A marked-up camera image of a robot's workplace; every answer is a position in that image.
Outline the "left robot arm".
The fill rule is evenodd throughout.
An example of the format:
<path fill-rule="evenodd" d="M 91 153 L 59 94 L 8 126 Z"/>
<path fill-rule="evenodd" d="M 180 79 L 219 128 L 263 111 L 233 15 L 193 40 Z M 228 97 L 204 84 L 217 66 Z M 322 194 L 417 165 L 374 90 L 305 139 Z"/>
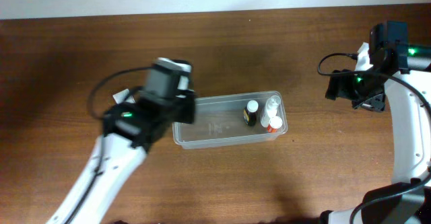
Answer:
<path fill-rule="evenodd" d="M 158 58 L 145 85 L 131 89 L 99 116 L 101 135 L 92 154 L 49 223 L 100 223 L 123 184 L 174 122 L 195 120 L 192 64 Z"/>

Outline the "dark bottle white cap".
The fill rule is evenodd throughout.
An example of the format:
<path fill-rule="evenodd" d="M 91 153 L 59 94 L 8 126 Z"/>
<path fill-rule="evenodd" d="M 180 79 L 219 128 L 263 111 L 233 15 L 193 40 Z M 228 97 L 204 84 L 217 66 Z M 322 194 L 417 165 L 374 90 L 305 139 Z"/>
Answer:
<path fill-rule="evenodd" d="M 248 101 L 247 105 L 243 110 L 243 118 L 248 126 L 254 126 L 256 124 L 258 109 L 259 104 L 256 100 Z"/>

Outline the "orange tube white cap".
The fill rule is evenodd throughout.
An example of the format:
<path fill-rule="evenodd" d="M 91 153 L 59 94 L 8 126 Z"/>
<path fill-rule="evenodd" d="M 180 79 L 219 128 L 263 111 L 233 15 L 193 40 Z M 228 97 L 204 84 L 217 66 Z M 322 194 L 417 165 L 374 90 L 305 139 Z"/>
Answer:
<path fill-rule="evenodd" d="M 267 126 L 268 133 L 276 133 L 283 126 L 283 120 L 279 116 L 274 116 L 269 120 Z"/>

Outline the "white green sachet packet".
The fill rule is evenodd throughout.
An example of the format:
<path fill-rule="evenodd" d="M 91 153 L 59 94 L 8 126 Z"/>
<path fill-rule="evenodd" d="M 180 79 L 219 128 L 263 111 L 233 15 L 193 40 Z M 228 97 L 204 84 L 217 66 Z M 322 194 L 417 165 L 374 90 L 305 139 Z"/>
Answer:
<path fill-rule="evenodd" d="M 130 91 L 129 89 L 124 89 L 123 91 L 120 91 L 116 94 L 114 94 L 112 97 L 115 101 L 116 104 L 120 104 L 122 102 L 129 102 L 134 104 L 135 100 L 133 98 L 133 96 L 129 95 Z"/>

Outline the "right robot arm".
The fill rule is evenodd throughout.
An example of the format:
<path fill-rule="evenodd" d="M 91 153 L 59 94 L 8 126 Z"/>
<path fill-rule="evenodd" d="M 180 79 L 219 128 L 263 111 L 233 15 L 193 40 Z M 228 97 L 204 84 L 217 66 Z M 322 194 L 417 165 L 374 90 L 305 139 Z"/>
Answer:
<path fill-rule="evenodd" d="M 429 223 L 430 47 L 410 44 L 405 22 L 386 21 L 349 57 L 355 69 L 328 73 L 325 97 L 373 112 L 390 107 L 393 176 L 357 207 L 321 213 L 319 223 Z"/>

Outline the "white spray bottle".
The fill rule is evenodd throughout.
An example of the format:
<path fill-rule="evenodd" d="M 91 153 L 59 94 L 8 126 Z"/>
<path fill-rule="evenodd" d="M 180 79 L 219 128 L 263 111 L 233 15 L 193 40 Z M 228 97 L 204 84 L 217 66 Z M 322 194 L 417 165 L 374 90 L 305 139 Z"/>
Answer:
<path fill-rule="evenodd" d="M 279 96 L 271 96 L 265 102 L 265 105 L 261 111 L 260 123 L 261 126 L 267 128 L 269 125 L 269 121 L 277 116 L 277 109 L 281 104 L 281 98 Z"/>

